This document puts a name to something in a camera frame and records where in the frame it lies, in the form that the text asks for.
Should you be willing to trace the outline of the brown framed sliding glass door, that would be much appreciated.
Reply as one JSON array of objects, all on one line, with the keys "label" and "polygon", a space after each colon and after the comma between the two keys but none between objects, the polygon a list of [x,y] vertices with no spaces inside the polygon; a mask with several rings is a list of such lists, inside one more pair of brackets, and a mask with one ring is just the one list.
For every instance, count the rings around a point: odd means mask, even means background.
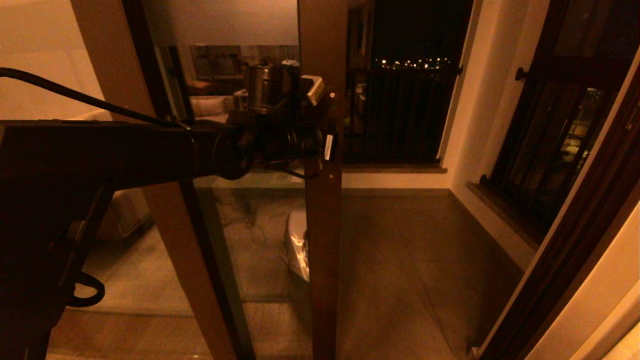
[{"label": "brown framed sliding glass door", "polygon": [[[301,68],[319,75],[342,94],[345,116],[347,0],[197,0],[178,1],[176,9],[153,10],[141,0],[147,27],[156,44],[160,32],[171,34],[172,14],[187,14],[197,33],[225,44],[277,44],[297,40]],[[327,100],[309,111],[327,129]],[[338,338],[339,249],[342,221],[342,167],[336,182],[324,171],[305,182],[307,230],[310,235],[310,315],[313,360],[336,360]],[[144,187],[178,281],[214,360],[253,358],[249,335],[241,329],[243,308],[237,285],[224,282],[231,268],[210,237],[191,178]]]}]

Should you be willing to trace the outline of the black metal balcony railing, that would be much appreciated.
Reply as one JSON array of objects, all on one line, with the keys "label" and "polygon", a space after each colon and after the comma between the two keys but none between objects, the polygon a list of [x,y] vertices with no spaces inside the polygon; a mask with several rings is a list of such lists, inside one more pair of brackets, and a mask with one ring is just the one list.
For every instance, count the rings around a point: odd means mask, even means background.
[{"label": "black metal balcony railing", "polygon": [[460,74],[456,67],[348,69],[344,161],[357,165],[439,164]]}]

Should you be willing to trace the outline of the brown framed fixed glass panel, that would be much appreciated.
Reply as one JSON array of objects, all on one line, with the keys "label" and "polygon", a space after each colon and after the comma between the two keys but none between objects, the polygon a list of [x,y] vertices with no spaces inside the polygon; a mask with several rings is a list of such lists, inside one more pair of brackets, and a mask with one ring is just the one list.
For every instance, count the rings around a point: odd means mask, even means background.
[{"label": "brown framed fixed glass panel", "polygon": [[141,0],[71,0],[71,9],[104,101],[166,120],[172,109]]}]

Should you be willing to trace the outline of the beige sofa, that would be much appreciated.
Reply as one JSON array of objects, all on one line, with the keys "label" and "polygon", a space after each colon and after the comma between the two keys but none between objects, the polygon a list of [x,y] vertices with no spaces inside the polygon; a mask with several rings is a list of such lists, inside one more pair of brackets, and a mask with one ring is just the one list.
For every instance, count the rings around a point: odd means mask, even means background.
[{"label": "beige sofa", "polygon": [[151,224],[153,215],[140,187],[115,191],[97,239],[104,242],[129,240]]}]

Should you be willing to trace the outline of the brown stone side window sill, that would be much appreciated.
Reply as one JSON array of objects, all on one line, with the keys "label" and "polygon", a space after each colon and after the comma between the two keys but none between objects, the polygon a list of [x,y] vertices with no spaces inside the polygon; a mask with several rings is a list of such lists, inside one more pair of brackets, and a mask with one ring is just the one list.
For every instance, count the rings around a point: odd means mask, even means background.
[{"label": "brown stone side window sill", "polygon": [[505,221],[530,248],[534,251],[540,248],[546,233],[512,201],[501,196],[498,191],[484,182],[475,183],[468,181],[465,187],[471,191],[476,198],[489,207],[499,219]]}]

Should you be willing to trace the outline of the black metal side window railing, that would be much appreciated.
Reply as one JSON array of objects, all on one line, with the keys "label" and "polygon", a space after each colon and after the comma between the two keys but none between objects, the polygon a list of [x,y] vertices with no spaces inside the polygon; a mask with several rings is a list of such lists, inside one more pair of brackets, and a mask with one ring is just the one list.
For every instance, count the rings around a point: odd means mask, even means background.
[{"label": "black metal side window railing", "polygon": [[538,228],[550,228],[601,130],[620,82],[519,68],[525,86],[496,164],[480,182]]}]

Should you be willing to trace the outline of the dark brown side window frame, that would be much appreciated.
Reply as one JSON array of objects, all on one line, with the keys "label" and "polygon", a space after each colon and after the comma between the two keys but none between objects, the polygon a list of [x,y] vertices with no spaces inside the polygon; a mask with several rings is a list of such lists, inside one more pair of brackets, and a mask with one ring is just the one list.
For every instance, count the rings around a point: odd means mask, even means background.
[{"label": "dark brown side window frame", "polygon": [[622,86],[640,47],[640,0],[550,0],[532,76]]}]

